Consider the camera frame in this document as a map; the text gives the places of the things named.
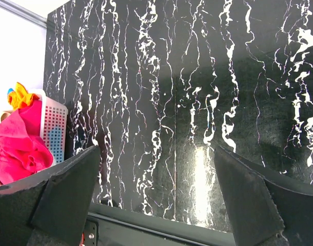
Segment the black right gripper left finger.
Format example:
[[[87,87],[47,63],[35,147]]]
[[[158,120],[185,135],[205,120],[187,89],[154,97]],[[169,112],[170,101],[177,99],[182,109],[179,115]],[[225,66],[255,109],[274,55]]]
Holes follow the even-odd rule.
[[[0,186],[0,245],[80,245],[100,149]]]

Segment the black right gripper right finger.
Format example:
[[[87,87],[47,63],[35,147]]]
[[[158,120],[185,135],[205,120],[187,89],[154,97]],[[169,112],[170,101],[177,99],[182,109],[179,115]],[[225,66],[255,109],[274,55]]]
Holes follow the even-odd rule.
[[[313,186],[218,146],[214,164],[236,245],[313,245]]]

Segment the bright pink t-shirt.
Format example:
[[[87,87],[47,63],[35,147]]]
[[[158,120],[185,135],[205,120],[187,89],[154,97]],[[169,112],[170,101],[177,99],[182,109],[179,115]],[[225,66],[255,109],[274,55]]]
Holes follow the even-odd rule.
[[[40,100],[0,123],[0,182],[4,185],[49,168],[53,156],[40,137]]]

